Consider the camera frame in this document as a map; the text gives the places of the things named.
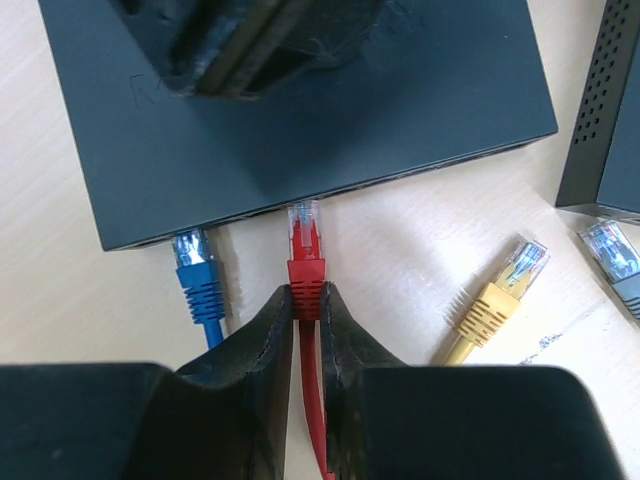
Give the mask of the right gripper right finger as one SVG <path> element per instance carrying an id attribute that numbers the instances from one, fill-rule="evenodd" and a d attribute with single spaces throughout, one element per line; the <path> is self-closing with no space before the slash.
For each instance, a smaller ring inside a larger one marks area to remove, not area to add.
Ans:
<path id="1" fill-rule="evenodd" d="M 410 366 L 323 286 L 326 442 L 339 479 L 620 479 L 583 384 L 555 367 Z"/>

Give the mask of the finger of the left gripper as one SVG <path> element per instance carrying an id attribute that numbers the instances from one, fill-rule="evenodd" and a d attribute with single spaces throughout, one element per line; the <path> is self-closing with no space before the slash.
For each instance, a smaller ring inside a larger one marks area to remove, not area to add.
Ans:
<path id="1" fill-rule="evenodd" d="M 409 26 L 407 1 L 117 1 L 166 87 L 254 100 L 306 70 L 335 69 Z"/>

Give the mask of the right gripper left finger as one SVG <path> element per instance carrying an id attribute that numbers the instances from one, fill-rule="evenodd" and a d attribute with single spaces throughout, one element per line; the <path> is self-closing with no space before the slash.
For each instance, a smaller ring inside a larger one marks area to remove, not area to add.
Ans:
<path id="1" fill-rule="evenodd" d="M 154 363 L 5 365 L 5 479 L 280 479 L 292 293 L 177 370 Z"/>

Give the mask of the black network switch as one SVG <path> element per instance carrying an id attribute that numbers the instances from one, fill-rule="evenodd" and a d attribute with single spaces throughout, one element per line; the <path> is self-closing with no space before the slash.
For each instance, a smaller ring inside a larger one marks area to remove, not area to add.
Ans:
<path id="1" fill-rule="evenodd" d="M 40 10 L 106 251 L 557 131 L 523 1 L 392 1 L 354 60 L 256 101 L 171 93 L 104 1 Z"/>
<path id="2" fill-rule="evenodd" d="M 639 223 L 639 3 L 608 1 L 555 206 Z"/>

